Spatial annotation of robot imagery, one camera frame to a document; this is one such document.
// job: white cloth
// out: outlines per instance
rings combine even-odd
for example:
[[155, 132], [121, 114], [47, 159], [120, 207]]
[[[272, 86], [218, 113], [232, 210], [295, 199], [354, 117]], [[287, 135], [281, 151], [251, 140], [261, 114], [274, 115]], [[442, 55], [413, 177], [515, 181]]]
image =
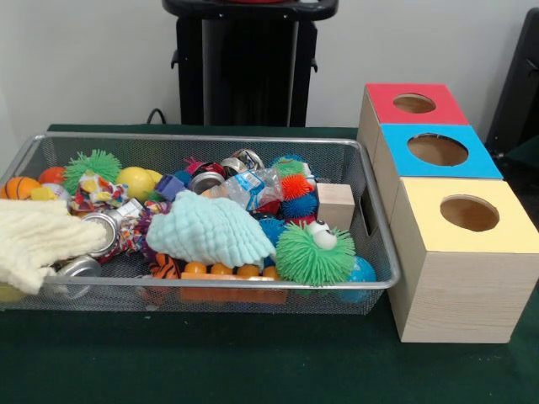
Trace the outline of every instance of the white cloth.
[[0, 199], [0, 282], [39, 292], [55, 261], [101, 248], [106, 230], [70, 216], [66, 202]]

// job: black cable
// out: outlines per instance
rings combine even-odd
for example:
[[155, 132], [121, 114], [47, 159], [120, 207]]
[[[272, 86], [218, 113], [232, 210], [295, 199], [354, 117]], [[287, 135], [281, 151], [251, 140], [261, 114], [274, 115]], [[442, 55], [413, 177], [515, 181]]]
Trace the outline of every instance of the black cable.
[[159, 117], [161, 118], [161, 123], [162, 123], [163, 125], [166, 125], [166, 124], [167, 124], [167, 120], [165, 119], [165, 115], [164, 115], [164, 113], [162, 112], [162, 110], [159, 109], [159, 108], [154, 108], [154, 109], [152, 109], [152, 112], [151, 112], [150, 115], [148, 116], [148, 119], [147, 119], [147, 121], [146, 121], [146, 124], [147, 124], [147, 125], [150, 125], [150, 124], [152, 123], [152, 119], [153, 119], [153, 116], [154, 116], [155, 114], [158, 114], [158, 115], [159, 115]]

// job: circular hole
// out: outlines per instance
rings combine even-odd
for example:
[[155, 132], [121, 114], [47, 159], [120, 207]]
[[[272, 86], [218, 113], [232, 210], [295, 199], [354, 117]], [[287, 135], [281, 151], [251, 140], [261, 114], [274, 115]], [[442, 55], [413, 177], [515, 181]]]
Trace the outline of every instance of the circular hole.
[[393, 105], [410, 114], [426, 114], [436, 109], [432, 99], [419, 94], [401, 94], [393, 100]]
[[468, 150], [462, 143], [434, 133], [410, 139], [408, 149], [419, 160], [436, 166], [457, 166], [468, 159]]
[[471, 231], [491, 230], [499, 222], [496, 208], [471, 195], [446, 198], [440, 205], [440, 212], [450, 223]]

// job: wire mesh basket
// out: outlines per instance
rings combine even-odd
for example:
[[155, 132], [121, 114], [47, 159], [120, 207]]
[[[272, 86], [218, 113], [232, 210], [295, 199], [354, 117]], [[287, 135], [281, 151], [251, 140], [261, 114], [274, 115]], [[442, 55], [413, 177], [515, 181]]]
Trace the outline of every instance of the wire mesh basket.
[[[383, 291], [397, 283], [400, 268], [369, 158], [355, 141], [46, 133], [26, 142], [0, 185], [13, 176], [37, 178], [48, 167], [64, 166], [77, 152], [93, 149], [115, 154], [124, 167], [174, 173], [185, 158], [220, 161], [240, 148], [255, 150], [265, 162], [297, 154], [319, 177], [349, 184], [355, 200], [350, 233], [356, 253], [375, 269], [377, 282], [312, 288], [285, 281], [143, 279], [147, 264], [140, 254], [131, 254], [105, 263], [99, 278], [47, 277], [38, 295], [0, 302], [0, 309], [367, 314]], [[52, 293], [59, 288], [63, 293]]]

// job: wooden block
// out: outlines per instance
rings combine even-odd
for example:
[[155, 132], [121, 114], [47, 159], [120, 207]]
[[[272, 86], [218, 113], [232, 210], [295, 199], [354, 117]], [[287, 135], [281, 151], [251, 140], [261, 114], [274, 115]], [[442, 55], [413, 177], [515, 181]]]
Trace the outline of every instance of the wooden block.
[[382, 124], [469, 125], [443, 84], [369, 83], [361, 105], [357, 141], [374, 162]]
[[[264, 276], [238, 276], [218, 274], [191, 274], [183, 272], [181, 279], [189, 280], [263, 280], [272, 282], [273, 278]], [[268, 305], [284, 305], [288, 290], [266, 289], [232, 289], [232, 288], [179, 288], [178, 298], [181, 301], [264, 303]]]
[[388, 220], [399, 177], [502, 179], [471, 126], [382, 125], [373, 170]]
[[510, 340], [539, 278], [539, 234], [506, 182], [402, 178], [391, 228], [403, 342]]
[[350, 230], [354, 217], [354, 195], [347, 183], [319, 183], [317, 220], [325, 221], [329, 227]]

